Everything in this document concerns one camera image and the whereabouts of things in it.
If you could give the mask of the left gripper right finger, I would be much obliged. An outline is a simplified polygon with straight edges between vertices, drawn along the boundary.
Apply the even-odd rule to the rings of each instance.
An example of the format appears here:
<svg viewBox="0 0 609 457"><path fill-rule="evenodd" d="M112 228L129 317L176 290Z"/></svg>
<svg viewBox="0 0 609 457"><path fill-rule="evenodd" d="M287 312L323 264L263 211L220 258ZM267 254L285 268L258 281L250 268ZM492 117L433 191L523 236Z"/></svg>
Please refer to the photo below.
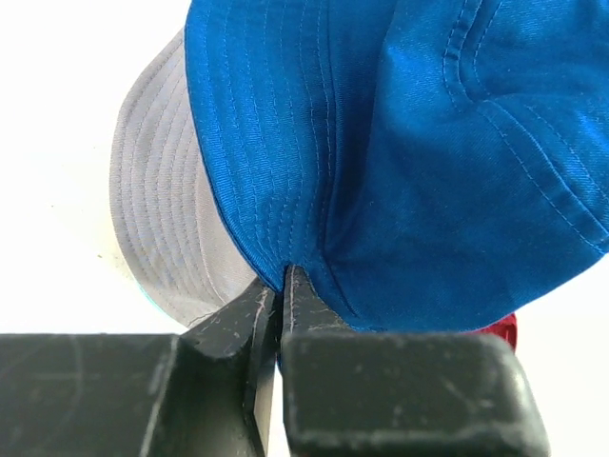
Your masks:
<svg viewBox="0 0 609 457"><path fill-rule="evenodd" d="M280 370L285 432L293 456L339 453L339 353L333 345L348 332L346 323L320 299L304 268L288 267Z"/></svg>

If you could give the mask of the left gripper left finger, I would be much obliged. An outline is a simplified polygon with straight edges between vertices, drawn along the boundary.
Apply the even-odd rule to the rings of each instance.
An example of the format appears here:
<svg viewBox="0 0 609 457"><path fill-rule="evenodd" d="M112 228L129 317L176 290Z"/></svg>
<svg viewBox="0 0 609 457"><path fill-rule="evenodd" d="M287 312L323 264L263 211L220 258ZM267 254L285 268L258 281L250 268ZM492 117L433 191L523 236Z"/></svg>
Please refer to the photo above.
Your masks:
<svg viewBox="0 0 609 457"><path fill-rule="evenodd" d="M275 293L259 280L181 337L188 456L266 456L276 355Z"/></svg>

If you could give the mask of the grey bucket hat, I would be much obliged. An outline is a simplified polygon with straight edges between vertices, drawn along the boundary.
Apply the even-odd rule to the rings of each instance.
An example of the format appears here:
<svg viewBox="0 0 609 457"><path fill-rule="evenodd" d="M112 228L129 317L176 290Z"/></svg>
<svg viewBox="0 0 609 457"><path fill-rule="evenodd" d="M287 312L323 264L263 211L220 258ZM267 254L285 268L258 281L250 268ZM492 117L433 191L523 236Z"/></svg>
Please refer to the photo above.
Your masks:
<svg viewBox="0 0 609 457"><path fill-rule="evenodd" d="M109 203L134 279L163 296L185 327L196 326L253 281L207 181L181 33L141 73L119 111Z"/></svg>

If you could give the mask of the teal bucket hat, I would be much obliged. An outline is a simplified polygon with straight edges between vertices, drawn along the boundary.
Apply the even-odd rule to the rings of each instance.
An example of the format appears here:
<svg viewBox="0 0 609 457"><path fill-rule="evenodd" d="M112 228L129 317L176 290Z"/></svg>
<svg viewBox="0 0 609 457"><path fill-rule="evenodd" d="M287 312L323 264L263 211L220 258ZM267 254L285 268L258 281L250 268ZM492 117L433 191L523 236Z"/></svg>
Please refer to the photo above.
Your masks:
<svg viewBox="0 0 609 457"><path fill-rule="evenodd" d="M150 293L145 287L144 285L137 281L137 288L139 289L139 291L142 293L142 295L152 304L154 305L159 311L163 312L167 317L169 317L170 319L174 320L174 321L178 321L178 318L175 315L175 311L174 308L167 302L167 300L159 295L158 293L156 293L155 291L153 291L152 293Z"/></svg>

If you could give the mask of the blue hat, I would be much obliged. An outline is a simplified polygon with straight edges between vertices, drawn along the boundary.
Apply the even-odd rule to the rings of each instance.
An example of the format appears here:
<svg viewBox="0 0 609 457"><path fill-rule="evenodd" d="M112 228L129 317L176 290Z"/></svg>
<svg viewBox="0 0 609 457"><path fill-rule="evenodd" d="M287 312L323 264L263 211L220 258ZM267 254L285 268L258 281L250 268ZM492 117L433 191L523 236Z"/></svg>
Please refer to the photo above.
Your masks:
<svg viewBox="0 0 609 457"><path fill-rule="evenodd" d="M226 229L352 327L486 327L608 250L604 1L195 1Z"/></svg>

